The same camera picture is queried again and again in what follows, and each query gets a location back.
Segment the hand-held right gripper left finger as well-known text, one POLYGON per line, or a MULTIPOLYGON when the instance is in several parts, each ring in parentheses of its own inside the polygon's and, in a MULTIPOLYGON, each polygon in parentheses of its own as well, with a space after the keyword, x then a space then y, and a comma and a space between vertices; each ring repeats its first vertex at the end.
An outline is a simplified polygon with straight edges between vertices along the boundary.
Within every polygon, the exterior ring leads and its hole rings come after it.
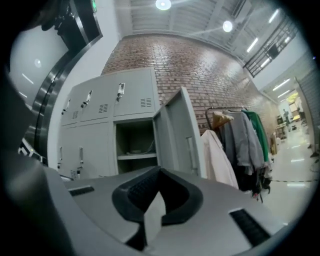
POLYGON ((162 228, 160 167, 64 182, 80 209, 103 231, 144 250, 162 228))

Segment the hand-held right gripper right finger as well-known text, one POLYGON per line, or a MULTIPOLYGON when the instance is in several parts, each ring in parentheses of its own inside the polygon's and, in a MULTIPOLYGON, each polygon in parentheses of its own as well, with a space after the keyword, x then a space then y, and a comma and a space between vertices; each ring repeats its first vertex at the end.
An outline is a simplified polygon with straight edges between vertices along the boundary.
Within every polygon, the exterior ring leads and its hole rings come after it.
POLYGON ((163 226, 147 246, 149 253, 243 253, 284 227, 240 190, 183 172, 170 174, 200 190, 202 203, 186 222, 163 226))

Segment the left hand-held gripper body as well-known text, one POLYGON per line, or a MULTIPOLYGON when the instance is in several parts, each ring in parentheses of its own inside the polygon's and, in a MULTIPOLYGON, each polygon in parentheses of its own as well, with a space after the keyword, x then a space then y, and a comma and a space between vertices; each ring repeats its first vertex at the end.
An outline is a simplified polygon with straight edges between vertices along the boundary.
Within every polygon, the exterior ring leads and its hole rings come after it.
POLYGON ((24 155, 29 158, 34 158, 40 161, 43 165, 47 166, 48 161, 47 159, 40 155, 27 141, 25 138, 22 139, 21 144, 18 148, 18 153, 20 155, 24 155))

